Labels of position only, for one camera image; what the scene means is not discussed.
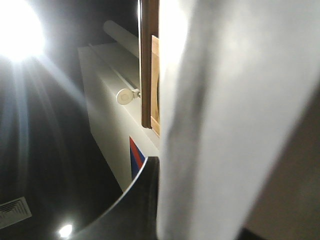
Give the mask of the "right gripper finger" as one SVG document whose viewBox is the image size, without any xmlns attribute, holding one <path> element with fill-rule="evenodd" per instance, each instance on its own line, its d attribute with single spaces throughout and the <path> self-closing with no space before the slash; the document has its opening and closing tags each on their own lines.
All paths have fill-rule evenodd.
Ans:
<svg viewBox="0 0 320 240">
<path fill-rule="evenodd" d="M 156 240 L 160 161 L 147 157 L 121 197 L 73 240 Z"/>
</svg>

